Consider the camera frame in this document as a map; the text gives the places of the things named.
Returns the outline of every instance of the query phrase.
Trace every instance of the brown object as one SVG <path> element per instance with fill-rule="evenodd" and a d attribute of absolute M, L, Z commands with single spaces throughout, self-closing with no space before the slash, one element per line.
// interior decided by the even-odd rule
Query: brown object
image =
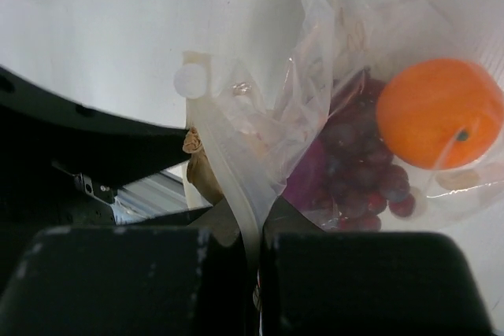
<path fill-rule="evenodd" d="M 195 186 L 198 192 L 212 205 L 224 198 L 221 186 L 213 174 L 208 157 L 198 131 L 191 127 L 183 141 L 182 150 L 191 155 L 187 165 L 187 181 Z"/>

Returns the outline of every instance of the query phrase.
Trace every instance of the screw hole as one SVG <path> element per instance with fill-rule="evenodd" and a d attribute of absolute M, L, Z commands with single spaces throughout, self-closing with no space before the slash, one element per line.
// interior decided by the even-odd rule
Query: screw hole
<path fill-rule="evenodd" d="M 83 105 L 76 105 L 76 112 L 82 117 L 90 118 L 96 114 L 96 110 L 86 108 Z"/>
<path fill-rule="evenodd" d="M 14 85 L 4 76 L 0 76 L 0 90 L 7 94 L 13 94 L 16 92 Z"/>

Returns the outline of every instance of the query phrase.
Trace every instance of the bunch of grapes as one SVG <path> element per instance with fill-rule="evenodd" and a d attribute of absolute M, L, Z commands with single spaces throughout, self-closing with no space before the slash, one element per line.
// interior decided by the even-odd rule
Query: bunch of grapes
<path fill-rule="evenodd" d="M 337 204 L 341 231 L 378 231 L 379 214 L 387 207 L 398 217 L 413 214 L 406 171 L 392 164 L 376 124 L 375 108 L 384 82 L 363 70 L 334 104 L 345 101 L 329 119 L 318 139 L 326 153 L 324 185 L 313 196 L 311 209 Z"/>

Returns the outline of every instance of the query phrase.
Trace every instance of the orange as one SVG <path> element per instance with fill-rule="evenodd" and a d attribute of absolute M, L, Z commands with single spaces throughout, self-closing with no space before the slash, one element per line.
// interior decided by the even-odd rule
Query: orange
<path fill-rule="evenodd" d="M 388 148 L 425 169 L 481 157 L 504 120 L 502 91 L 481 66 L 439 58 L 410 66 L 385 87 L 376 121 Z"/>

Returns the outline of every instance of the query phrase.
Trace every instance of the plastic bag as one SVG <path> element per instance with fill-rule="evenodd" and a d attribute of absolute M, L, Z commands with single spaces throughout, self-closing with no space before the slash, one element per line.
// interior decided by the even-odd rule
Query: plastic bag
<path fill-rule="evenodd" d="M 461 127 L 453 131 L 429 169 L 415 168 L 394 157 L 394 163 L 401 168 L 393 166 L 396 170 L 393 177 L 407 175 L 411 190 L 407 188 L 406 195 L 410 191 L 415 194 L 413 214 L 408 213 L 407 206 L 404 209 L 404 204 L 395 211 L 403 216 L 399 218 L 391 212 L 381 212 L 380 217 L 361 220 L 363 214 L 345 213 L 353 207 L 363 209 L 363 198 L 367 201 L 366 212 L 370 208 L 379 212 L 383 193 L 380 197 L 374 192 L 380 192 L 378 185 L 384 172 L 370 175 L 359 172 L 362 180 L 368 180 L 365 185 L 356 183 L 359 179 L 355 177 L 349 179 L 358 190 L 332 188 L 332 192 L 343 192 L 344 201 L 329 193 L 328 187 L 337 181 L 328 174 L 328 170 L 335 169 L 335 158 L 343 160 L 346 168 L 352 167 L 363 143 L 357 146 L 350 141 L 354 137 L 345 135 L 344 130 L 336 137 L 328 136 L 327 130 L 333 122 L 344 114 L 353 128 L 349 133 L 366 136 L 369 125 L 361 118 L 369 112 L 351 108 L 360 102 L 363 93 L 375 91 L 370 114 L 377 118 L 374 107 L 379 107 L 378 94 L 399 73 L 419 62 L 438 58 L 466 63 L 474 59 L 452 20 L 443 17 L 428 0 L 302 0 L 302 4 L 306 18 L 288 62 L 285 82 L 279 87 L 271 109 L 267 109 L 259 86 L 236 60 L 190 54 L 191 59 L 184 59 L 185 66 L 175 78 L 177 90 L 187 97 L 191 126 L 198 129 L 213 173 L 238 221 L 249 262 L 257 262 L 262 225 L 273 202 L 284 191 L 287 178 L 284 197 L 325 229 L 436 229 L 460 220 L 484 204 L 490 188 L 486 184 L 504 178 L 499 164 L 487 164 L 489 160 L 498 161 L 502 137 L 499 134 L 491 151 L 463 168 L 473 171 L 462 174 L 460 169 L 440 171 L 457 138 L 468 137 L 464 132 L 469 129 Z M 421 96 L 403 95 L 398 106 L 405 108 L 411 99 L 417 98 Z M 418 106 L 412 102 L 410 108 L 417 107 L 418 111 Z M 481 117 L 502 123 L 498 105 L 496 109 L 497 113 L 490 114 L 483 108 Z M 475 125 L 476 129 L 469 125 L 471 133 L 477 130 L 477 120 Z M 392 135 L 400 134 L 395 130 Z M 331 150 L 335 140 L 337 149 Z M 371 142 L 387 147 L 387 141 L 378 134 Z M 343 147 L 348 154 L 339 154 Z M 388 168 L 390 158 L 390 154 L 382 157 Z M 346 175 L 355 175 L 349 171 L 345 170 Z M 374 197 L 370 205 L 371 193 Z M 395 200 L 399 199 L 399 202 L 405 200 L 403 195 L 395 196 Z"/>

